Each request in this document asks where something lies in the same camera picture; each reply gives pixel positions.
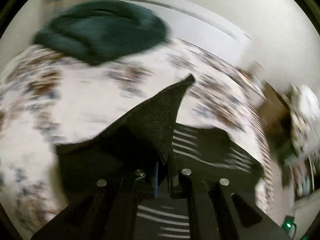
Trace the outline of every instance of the headboard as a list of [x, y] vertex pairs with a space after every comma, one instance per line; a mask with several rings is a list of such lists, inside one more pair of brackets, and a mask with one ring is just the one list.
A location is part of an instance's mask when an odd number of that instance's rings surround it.
[[123, 0], [153, 10], [180, 38], [236, 66], [252, 38], [225, 18], [185, 0]]

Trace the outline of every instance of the floral pattern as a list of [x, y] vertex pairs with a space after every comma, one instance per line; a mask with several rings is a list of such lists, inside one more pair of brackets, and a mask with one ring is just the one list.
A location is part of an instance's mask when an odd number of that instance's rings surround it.
[[139, 103], [192, 73], [177, 122], [225, 129], [265, 168], [257, 205], [268, 209], [268, 150], [238, 72], [181, 40], [96, 67], [30, 46], [0, 84], [0, 201], [23, 239], [66, 205], [52, 144], [94, 137]]

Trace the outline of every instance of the white bedding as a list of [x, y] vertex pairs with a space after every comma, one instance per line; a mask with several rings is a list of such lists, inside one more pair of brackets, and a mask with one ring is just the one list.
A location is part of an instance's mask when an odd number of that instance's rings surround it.
[[90, 67], [34, 45], [15, 57], [0, 87], [0, 202], [24, 239], [66, 205], [54, 143], [94, 137], [121, 115], [192, 73], [177, 122], [215, 126], [264, 167], [256, 203], [272, 198], [268, 146], [257, 115], [221, 59], [181, 40]]

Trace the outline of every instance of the floral bedspread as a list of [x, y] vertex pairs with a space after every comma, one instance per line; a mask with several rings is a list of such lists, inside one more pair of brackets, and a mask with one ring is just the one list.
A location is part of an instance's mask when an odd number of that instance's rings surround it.
[[238, 72], [181, 40], [91, 67], [39, 45], [9, 64], [0, 87], [0, 202], [24, 239], [67, 205], [52, 144], [94, 137], [121, 115], [192, 73], [177, 122], [219, 127], [264, 167], [256, 203], [272, 199], [268, 145]]

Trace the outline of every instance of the metal screw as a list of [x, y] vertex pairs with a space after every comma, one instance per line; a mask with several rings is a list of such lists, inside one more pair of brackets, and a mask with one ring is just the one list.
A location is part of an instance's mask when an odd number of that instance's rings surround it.
[[183, 175], [188, 176], [188, 175], [191, 174], [191, 170], [189, 170], [189, 169], [183, 169], [183, 170], [181, 171], [181, 173], [182, 173]]
[[137, 169], [135, 172], [134, 172], [134, 174], [136, 174], [137, 176], [143, 176], [144, 175], [144, 170], [142, 170], [142, 169]]
[[229, 185], [229, 180], [228, 179], [220, 179], [219, 182], [223, 186], [228, 186]]
[[104, 179], [99, 179], [97, 181], [97, 186], [98, 187], [104, 187], [105, 185], [107, 185], [107, 182]]

